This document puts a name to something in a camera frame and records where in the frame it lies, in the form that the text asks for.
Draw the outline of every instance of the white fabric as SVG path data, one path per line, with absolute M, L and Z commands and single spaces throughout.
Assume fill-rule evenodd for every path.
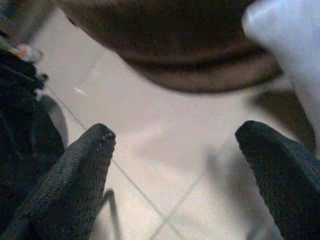
M 246 35 L 270 50 L 292 80 L 320 157 L 320 0 L 261 0 L 242 18 Z

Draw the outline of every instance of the floor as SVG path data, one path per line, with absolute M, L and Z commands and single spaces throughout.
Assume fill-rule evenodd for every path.
M 275 228 L 234 133 L 257 120 L 297 138 L 281 120 L 296 116 L 291 100 L 283 101 L 291 94 L 286 78 L 225 94 L 166 90 L 59 10 L 32 45 L 45 54 L 37 66 L 50 77 L 42 100 L 53 103 L 49 112 L 64 144 L 95 123 L 117 136 L 105 188 L 115 192 L 120 234 L 106 205 L 91 240 L 246 240 Z M 275 106 L 283 109 L 275 114 Z

